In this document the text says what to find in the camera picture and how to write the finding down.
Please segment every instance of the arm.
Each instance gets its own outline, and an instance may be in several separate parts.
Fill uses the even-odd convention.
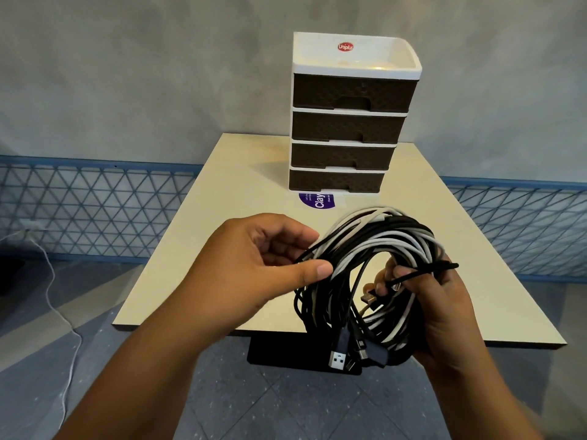
[[[55,440],[171,440],[198,355],[273,299],[332,273],[292,262],[318,233],[279,214],[231,219],[180,286],[124,342]]]
[[[385,295],[385,280],[412,272],[394,267],[393,260],[378,273],[376,289]],[[457,272],[438,281],[429,274],[404,282],[422,305],[428,352],[417,352],[434,388],[453,439],[541,439],[504,383],[489,355],[475,319],[473,304]]]

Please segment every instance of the white table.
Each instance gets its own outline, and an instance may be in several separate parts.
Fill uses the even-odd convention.
[[[413,144],[399,144],[378,195],[336,195],[335,207],[304,204],[287,188],[287,137],[223,134],[114,320],[140,325],[184,278],[210,234],[229,218],[283,213],[324,233],[342,214],[374,204],[398,208],[434,232],[460,267],[489,346],[558,348],[566,344],[514,273]],[[364,282],[385,265],[381,254]],[[293,294],[269,302],[241,333],[305,332]]]

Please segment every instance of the brown drawer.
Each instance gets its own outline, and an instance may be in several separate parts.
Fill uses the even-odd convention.
[[[293,75],[293,106],[408,112],[417,80]]]
[[[392,160],[394,147],[335,147],[292,142],[292,167],[386,170]]]
[[[397,144],[405,117],[321,114],[294,111],[292,139],[351,140],[365,144]]]
[[[340,173],[290,169],[290,190],[347,190],[351,193],[378,193],[383,173]]]

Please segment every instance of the uniplus logo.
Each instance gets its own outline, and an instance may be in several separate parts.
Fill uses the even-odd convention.
[[[343,51],[343,52],[348,52],[348,51],[352,51],[354,47],[355,47],[355,45],[350,42],[342,42],[342,43],[339,43],[338,50]]]

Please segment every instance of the bundle of cables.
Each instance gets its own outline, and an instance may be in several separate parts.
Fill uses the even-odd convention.
[[[364,294],[361,300],[366,305],[359,310],[353,297],[365,267],[381,251],[415,272],[386,281],[385,296],[374,290]],[[401,364],[416,348],[426,346],[420,304],[401,283],[425,273],[436,277],[459,266],[443,258],[443,246],[415,219],[391,207],[355,210],[297,259],[325,259],[334,272],[297,289],[293,304],[308,334],[331,342],[329,365],[334,369]],[[350,274],[357,267],[351,287]]]

